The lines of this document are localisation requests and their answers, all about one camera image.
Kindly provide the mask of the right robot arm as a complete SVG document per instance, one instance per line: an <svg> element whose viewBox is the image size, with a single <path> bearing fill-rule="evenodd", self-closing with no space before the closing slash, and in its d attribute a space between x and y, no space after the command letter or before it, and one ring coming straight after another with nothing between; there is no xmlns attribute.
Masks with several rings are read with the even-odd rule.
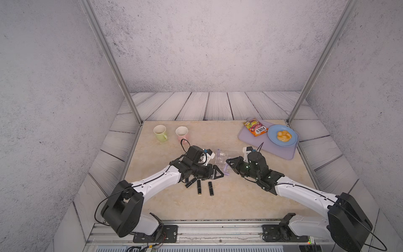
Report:
<svg viewBox="0 0 403 252"><path fill-rule="evenodd" d="M365 246L373 225L350 194L335 195L300 184L270 169L265 157L254 149L246 157L227 159L226 163L264 191L294 200L320 214L320 217L287 214L281 224L295 236L330 239L347 252L359 252Z"/></svg>

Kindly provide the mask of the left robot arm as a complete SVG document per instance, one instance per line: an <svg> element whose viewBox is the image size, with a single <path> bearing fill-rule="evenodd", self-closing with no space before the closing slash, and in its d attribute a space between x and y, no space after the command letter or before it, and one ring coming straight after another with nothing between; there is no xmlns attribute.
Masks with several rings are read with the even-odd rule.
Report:
<svg viewBox="0 0 403 252"><path fill-rule="evenodd" d="M193 176L197 180L215 180L224 177L218 166L210 163L215 153L197 146L171 161L163 170L140 181L119 182L106 204L101 216L119 237L129 234L160 239L164 224L154 214L142 214L144 203L164 189Z"/></svg>

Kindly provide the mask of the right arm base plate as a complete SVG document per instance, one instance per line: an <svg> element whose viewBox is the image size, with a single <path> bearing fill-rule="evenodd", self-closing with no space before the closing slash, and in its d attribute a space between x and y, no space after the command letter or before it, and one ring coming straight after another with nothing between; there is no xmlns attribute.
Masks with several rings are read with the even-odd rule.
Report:
<svg viewBox="0 0 403 252"><path fill-rule="evenodd" d="M262 225L262 239L265 242L307 243L308 236L297 236L286 225Z"/></svg>

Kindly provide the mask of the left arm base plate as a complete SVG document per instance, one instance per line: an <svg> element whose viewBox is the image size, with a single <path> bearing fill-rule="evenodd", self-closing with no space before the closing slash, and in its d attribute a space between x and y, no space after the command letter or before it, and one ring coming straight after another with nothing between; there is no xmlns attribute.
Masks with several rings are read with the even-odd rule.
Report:
<svg viewBox="0 0 403 252"><path fill-rule="evenodd" d="M177 225L162 225L152 235L146 235L144 233L134 233L134 243L176 243L178 235Z"/></svg>

